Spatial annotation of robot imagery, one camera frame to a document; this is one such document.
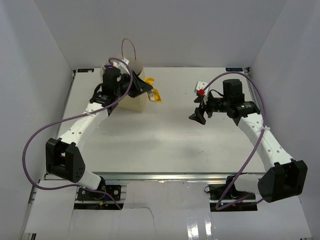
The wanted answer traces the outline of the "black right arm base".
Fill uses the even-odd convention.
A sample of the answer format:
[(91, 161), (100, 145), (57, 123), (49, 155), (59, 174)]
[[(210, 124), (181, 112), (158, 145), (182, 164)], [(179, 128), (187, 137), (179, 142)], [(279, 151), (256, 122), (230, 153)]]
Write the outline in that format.
[(219, 207), (223, 207), (229, 203), (232, 203), (238, 199), (245, 197), (246, 195), (249, 195), (249, 197), (246, 199), (243, 199), (242, 201), (239, 201), (238, 203), (228, 206), (222, 210), (216, 209), (218, 200), (220, 199), (220, 197), (222, 196), (223, 192), (225, 191), (229, 183), (232, 181), (232, 179), (233, 179), (233, 176), (228, 176), (224, 183), (208, 184), (204, 188), (204, 192), (209, 196), (210, 211), (212, 213), (213, 212), (255, 212), (257, 211), (258, 207), (256, 204), (256, 201), (257, 201), (256, 195), (253, 193), (245, 192), (245, 191), (237, 191), (234, 185), (227, 192), (227, 194), (221, 201)]

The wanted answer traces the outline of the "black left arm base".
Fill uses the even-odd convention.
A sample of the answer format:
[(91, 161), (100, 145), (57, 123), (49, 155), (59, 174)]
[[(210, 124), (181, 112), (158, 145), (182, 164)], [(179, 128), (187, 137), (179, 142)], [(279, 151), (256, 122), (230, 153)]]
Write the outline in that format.
[(122, 186), (119, 184), (106, 184), (98, 190), (88, 190), (85, 187), (78, 189), (76, 200), (80, 202), (99, 202), (105, 205), (108, 202), (115, 203), (121, 200)]

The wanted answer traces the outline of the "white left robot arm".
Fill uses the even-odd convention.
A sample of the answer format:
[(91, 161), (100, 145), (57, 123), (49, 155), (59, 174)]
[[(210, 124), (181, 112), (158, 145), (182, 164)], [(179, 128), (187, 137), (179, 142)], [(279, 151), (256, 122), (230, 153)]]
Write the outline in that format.
[(151, 101), (155, 100), (152, 78), (141, 79), (135, 72), (110, 65), (102, 67), (100, 75), (101, 83), (94, 89), (83, 116), (59, 138), (50, 138), (45, 145), (46, 171), (88, 188), (96, 200), (105, 196), (106, 187), (102, 177), (86, 169), (81, 151), (87, 140), (111, 115), (124, 93), (131, 98), (147, 93)]

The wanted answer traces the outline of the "yellow snack bar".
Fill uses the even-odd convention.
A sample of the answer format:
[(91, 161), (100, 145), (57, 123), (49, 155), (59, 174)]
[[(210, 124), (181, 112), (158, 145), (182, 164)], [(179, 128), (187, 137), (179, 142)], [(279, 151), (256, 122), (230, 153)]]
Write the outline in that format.
[(153, 78), (145, 78), (144, 81), (152, 86), (152, 89), (147, 91), (147, 96), (150, 102), (154, 102), (154, 103), (161, 103), (162, 99), (160, 96), (159, 91), (154, 88), (154, 82), (155, 80)]

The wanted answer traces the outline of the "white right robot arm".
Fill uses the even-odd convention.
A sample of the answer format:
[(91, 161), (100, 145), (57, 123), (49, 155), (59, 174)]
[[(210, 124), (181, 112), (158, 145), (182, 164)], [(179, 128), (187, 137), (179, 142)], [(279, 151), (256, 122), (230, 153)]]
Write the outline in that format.
[(239, 79), (227, 79), (222, 82), (223, 93), (214, 97), (209, 84), (197, 82), (194, 92), (195, 103), (199, 106), (189, 116), (190, 120), (202, 125), (204, 117), (213, 113), (225, 113), (247, 136), (253, 145), (253, 153), (259, 155), (265, 170), (263, 176), (238, 173), (229, 176), (226, 181), (226, 195), (236, 200), (244, 192), (258, 194), (268, 203), (298, 196), (303, 192), (308, 167), (303, 160), (295, 160), (280, 145), (269, 127), (264, 124), (260, 109), (253, 101), (246, 101), (242, 82)]

